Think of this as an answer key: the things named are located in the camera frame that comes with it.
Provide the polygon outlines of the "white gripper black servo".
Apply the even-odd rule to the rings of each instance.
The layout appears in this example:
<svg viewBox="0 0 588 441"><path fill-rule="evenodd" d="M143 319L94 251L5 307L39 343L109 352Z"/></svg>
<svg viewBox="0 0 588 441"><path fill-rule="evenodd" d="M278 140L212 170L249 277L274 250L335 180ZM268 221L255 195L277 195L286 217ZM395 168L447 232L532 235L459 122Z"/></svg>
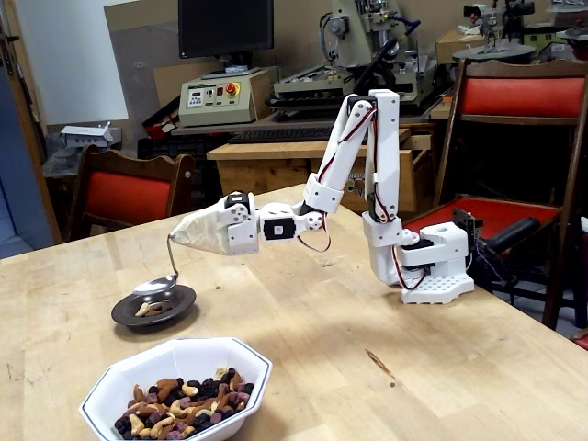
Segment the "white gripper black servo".
<svg viewBox="0 0 588 441"><path fill-rule="evenodd" d="M221 255L258 252L259 210L252 192L233 191L214 207L187 214L169 233L178 245Z"/></svg>

